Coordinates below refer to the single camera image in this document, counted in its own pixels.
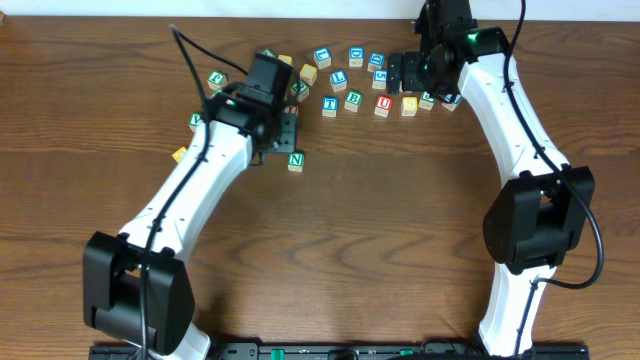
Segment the green N block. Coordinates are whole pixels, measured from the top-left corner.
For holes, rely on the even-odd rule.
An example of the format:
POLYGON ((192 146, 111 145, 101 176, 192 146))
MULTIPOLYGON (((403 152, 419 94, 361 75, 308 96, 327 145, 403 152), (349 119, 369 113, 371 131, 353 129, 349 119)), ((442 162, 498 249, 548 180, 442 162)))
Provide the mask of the green N block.
POLYGON ((302 172, 305 163, 305 154, 294 152, 288 156, 287 168, 290 172, 302 172))

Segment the red U block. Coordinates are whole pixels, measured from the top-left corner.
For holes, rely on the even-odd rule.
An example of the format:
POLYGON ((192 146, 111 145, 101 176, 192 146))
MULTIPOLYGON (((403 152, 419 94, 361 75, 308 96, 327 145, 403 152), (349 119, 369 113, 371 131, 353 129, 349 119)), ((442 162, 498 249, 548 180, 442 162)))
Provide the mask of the red U block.
POLYGON ((393 105, 393 99, 380 95, 375 103, 374 114, 380 117, 388 117, 393 105))

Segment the green R block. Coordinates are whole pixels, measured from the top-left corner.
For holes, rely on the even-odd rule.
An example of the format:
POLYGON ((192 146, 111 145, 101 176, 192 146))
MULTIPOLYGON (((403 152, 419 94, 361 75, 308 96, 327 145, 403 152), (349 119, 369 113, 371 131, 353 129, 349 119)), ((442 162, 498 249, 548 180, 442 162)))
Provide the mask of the green R block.
POLYGON ((310 86, 303 80, 295 81, 290 87, 291 95, 297 102, 302 102, 310 94, 310 86))

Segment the red I block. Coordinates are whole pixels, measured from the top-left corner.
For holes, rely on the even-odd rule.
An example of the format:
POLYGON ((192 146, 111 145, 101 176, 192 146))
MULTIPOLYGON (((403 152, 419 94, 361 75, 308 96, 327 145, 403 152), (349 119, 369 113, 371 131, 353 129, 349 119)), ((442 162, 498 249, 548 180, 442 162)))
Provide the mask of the red I block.
POLYGON ((298 116, 298 115, 299 115, 299 106, 298 106, 298 105, 290 105, 290 106, 287 108, 287 112, 288 112, 289 114, 293 114, 293 115, 295 115, 295 116, 298 116))

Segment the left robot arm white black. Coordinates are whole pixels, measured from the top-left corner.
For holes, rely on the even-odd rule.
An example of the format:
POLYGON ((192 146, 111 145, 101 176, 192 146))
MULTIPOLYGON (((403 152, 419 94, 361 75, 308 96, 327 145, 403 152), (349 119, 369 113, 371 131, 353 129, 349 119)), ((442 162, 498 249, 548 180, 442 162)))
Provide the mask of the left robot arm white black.
POLYGON ((194 136, 160 190, 117 235, 94 233, 83 253, 83 320, 138 346, 138 359, 204 359, 210 337, 193 322, 186 271, 224 192, 265 153, 295 148, 299 102, 219 90, 191 117, 194 136))

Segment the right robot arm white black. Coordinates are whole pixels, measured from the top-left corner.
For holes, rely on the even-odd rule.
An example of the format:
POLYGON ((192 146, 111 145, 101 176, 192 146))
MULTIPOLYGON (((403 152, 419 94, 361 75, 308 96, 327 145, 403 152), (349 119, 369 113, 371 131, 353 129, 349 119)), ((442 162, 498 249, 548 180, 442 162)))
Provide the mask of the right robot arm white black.
POLYGON ((446 105, 466 101, 496 161, 501 189, 482 224, 494 261, 487 310, 470 345, 423 350, 423 358, 585 359, 584 345, 537 345, 532 330, 544 290, 574 250, 590 208, 592 172, 554 145, 521 84, 516 38, 482 27, 466 1, 427 1, 415 20, 415 52, 388 62, 391 94, 425 92, 446 105))

